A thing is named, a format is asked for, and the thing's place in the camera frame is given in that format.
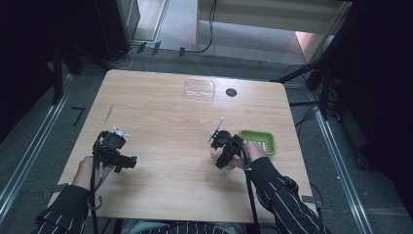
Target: light wood tabletop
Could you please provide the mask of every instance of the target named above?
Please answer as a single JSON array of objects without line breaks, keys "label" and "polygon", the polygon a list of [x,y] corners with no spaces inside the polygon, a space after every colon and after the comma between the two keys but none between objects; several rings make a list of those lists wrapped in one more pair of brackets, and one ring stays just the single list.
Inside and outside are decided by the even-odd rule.
[{"label": "light wood tabletop", "polygon": [[[190,98],[187,80],[213,84],[213,98]],[[235,97],[227,96],[229,88],[237,91]],[[272,133],[277,148],[272,162],[297,181],[300,195],[312,196],[283,85],[120,70],[106,74],[59,183],[72,181],[79,162],[92,155],[97,135],[116,126],[131,134],[121,153],[137,156],[137,163],[111,173],[100,186],[96,197],[102,196],[103,205],[97,215],[253,222],[244,171],[219,170],[209,156],[207,138],[220,116],[225,118],[220,130],[232,135]],[[256,198],[255,204],[259,221],[273,223]]]}]

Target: black stand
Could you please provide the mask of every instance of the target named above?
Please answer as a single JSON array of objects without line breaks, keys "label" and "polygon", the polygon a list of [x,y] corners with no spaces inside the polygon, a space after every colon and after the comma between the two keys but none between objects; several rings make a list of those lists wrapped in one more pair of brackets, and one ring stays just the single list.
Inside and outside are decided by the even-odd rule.
[{"label": "black stand", "polygon": [[362,4],[363,3],[360,3],[359,1],[355,1],[353,3],[347,18],[337,35],[334,36],[328,48],[316,61],[307,64],[305,67],[300,68],[280,79],[270,80],[270,82],[278,82],[283,84],[308,72],[309,70],[316,70],[310,75],[306,82],[306,86],[308,89],[313,90],[319,85],[319,83],[321,83],[322,80],[324,80],[321,97],[319,100],[320,112],[324,119],[327,119],[326,107],[328,102],[328,92],[334,79],[333,62],[338,58],[339,51],[341,47],[343,47],[343,43],[345,43],[345,36],[356,23],[356,19],[358,19],[361,12]]},{"label": "black stand", "polygon": [[76,45],[75,43],[65,41],[63,38],[63,14],[64,11],[59,1],[54,1],[48,6],[48,15],[52,23],[51,36],[55,42],[54,46],[54,83],[55,83],[55,96],[52,105],[57,102],[63,96],[63,81],[62,81],[62,69],[61,61],[63,60],[71,74],[81,74],[83,66],[77,56],[85,57],[91,62],[101,67],[104,71],[113,69],[103,62],[100,58],[94,56],[84,48]]}]

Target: person's lap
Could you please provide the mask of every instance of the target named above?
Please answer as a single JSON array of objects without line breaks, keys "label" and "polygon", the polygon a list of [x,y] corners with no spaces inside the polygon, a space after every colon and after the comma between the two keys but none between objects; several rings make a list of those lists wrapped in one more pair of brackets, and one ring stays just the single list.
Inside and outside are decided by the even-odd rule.
[{"label": "person's lap", "polygon": [[245,225],[243,223],[234,222],[190,222],[190,221],[153,221],[143,219],[125,219],[123,222],[122,234],[137,234],[154,230],[168,229],[176,223],[199,226],[203,229],[207,226],[210,228],[218,227],[229,234],[245,234]]}]

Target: person's arm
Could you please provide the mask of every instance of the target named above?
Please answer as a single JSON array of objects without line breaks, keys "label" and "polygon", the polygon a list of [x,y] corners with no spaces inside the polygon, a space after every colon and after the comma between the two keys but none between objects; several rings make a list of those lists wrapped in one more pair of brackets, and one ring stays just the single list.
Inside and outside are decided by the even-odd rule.
[{"label": "person's arm", "polygon": [[[36,216],[37,230],[33,233],[82,233],[88,215],[88,198],[91,192],[91,175],[94,158],[85,157],[72,185],[63,188],[55,201]],[[112,171],[113,166],[104,168],[104,178]],[[96,171],[95,184],[98,184]]]},{"label": "person's arm", "polygon": [[249,142],[245,151],[251,158],[251,181],[260,204],[274,214],[280,233],[330,233],[298,196],[297,183],[282,176],[258,143]]}]

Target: person's hand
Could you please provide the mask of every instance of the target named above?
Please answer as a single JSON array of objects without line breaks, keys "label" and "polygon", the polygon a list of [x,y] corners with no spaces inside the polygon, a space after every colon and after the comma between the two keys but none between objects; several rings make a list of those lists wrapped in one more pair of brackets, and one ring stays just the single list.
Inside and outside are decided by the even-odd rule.
[{"label": "person's hand", "polygon": [[[221,156],[222,154],[222,148],[218,148],[218,149],[214,149],[211,148],[210,149],[210,157],[216,162],[218,161],[219,156]],[[227,170],[233,170],[235,168],[244,168],[244,161],[243,159],[238,156],[238,155],[234,155],[233,159],[230,161],[230,163],[228,164],[228,166],[226,166],[224,169]]]},{"label": "person's hand", "polygon": [[[94,187],[98,189],[99,187],[99,169],[93,167],[94,156],[86,156],[80,163],[78,171],[73,178],[72,184],[91,190],[91,176],[92,169],[95,169],[94,172]],[[106,179],[109,173],[115,168],[113,165],[107,165],[103,168],[103,179],[102,182]]]},{"label": "person's hand", "polygon": [[248,141],[244,144],[245,153],[251,159],[251,163],[259,158],[267,157],[267,152],[257,142]]},{"label": "person's hand", "polygon": [[[248,141],[244,144],[245,153],[249,158],[251,158],[251,163],[258,158],[267,157],[267,153],[262,148],[262,146],[257,142]],[[210,157],[216,162],[222,154],[222,148],[210,150]],[[244,160],[239,155],[234,155],[233,159],[229,162],[225,169],[232,170],[234,168],[244,169]]]}]

